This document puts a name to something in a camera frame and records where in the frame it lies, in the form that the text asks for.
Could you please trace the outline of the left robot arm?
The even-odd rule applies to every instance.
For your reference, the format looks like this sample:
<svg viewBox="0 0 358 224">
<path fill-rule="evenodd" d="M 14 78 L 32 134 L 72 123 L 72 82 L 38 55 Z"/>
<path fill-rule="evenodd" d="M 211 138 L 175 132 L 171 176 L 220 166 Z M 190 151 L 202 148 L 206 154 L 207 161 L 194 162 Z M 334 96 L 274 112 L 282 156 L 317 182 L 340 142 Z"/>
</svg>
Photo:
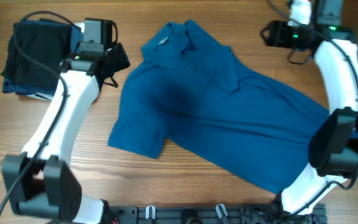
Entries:
<svg viewBox="0 0 358 224">
<path fill-rule="evenodd" d="M 80 52 L 61 59 L 52 74 L 57 89 L 35 134 L 18 156 L 7 155 L 1 171 L 7 188 L 3 204 L 16 215 L 63 223 L 111 223 L 105 200 L 82 193 L 70 170 L 80 126 L 105 79 L 129 66 L 118 42 L 117 25 L 87 18 L 81 28 Z"/>
</svg>

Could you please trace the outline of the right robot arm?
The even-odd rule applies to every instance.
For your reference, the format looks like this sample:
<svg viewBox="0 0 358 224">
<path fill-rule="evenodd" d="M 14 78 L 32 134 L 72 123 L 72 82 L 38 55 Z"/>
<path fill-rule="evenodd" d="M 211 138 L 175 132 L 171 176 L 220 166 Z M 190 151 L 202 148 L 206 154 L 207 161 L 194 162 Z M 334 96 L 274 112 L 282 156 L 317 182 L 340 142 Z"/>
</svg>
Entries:
<svg viewBox="0 0 358 224">
<path fill-rule="evenodd" d="M 329 117 L 312 137 L 308 163 L 264 214 L 270 223 L 304 223 L 333 188 L 358 179 L 358 47 L 341 24 L 342 1 L 288 1 L 289 12 L 260 31 L 264 43 L 291 52 L 309 50 L 323 77 Z"/>
</svg>

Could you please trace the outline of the blue polo shirt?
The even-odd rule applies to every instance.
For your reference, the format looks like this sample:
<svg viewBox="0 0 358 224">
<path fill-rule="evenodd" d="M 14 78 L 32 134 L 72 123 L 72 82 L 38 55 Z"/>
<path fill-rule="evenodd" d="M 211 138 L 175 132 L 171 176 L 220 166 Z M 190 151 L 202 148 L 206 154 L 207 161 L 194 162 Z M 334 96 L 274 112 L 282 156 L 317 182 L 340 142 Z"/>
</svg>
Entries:
<svg viewBox="0 0 358 224">
<path fill-rule="evenodd" d="M 326 108 L 249 69 L 192 20 L 165 24 L 141 52 L 109 146 L 157 158 L 169 139 L 273 193 L 306 167 Z"/>
</svg>

